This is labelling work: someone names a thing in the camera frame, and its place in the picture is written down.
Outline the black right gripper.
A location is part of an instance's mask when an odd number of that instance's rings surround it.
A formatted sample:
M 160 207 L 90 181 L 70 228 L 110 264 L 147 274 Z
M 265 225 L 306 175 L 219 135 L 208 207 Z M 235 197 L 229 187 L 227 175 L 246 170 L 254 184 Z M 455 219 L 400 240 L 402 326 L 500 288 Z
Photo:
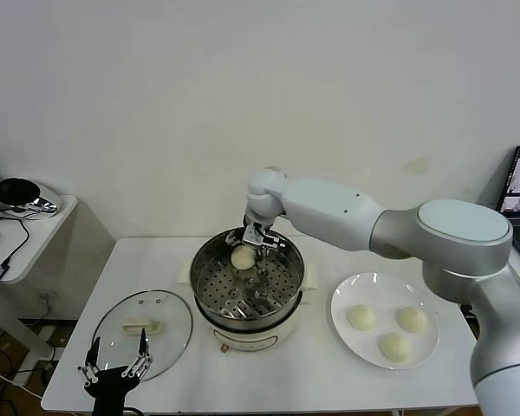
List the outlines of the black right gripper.
M 251 246 L 260 246 L 259 256 L 267 258 L 276 256 L 281 250 L 286 248 L 286 243 L 279 237 L 266 235 L 262 225 L 244 216 L 244 232 L 230 231 L 225 238 L 225 242 L 230 247 L 237 247 L 242 243 Z

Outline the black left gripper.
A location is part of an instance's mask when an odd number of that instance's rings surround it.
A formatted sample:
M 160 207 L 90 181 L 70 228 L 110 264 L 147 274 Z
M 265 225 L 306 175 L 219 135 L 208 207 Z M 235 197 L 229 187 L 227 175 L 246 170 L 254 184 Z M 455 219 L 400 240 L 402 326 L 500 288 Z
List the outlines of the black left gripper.
M 83 378 L 84 390 L 94 399 L 92 415 L 121 416 L 124 414 L 127 394 L 140 384 L 153 363 L 146 330 L 141 330 L 137 358 L 128 367 L 99 371 L 97 361 L 100 342 L 99 336 L 93 340 L 77 372 Z

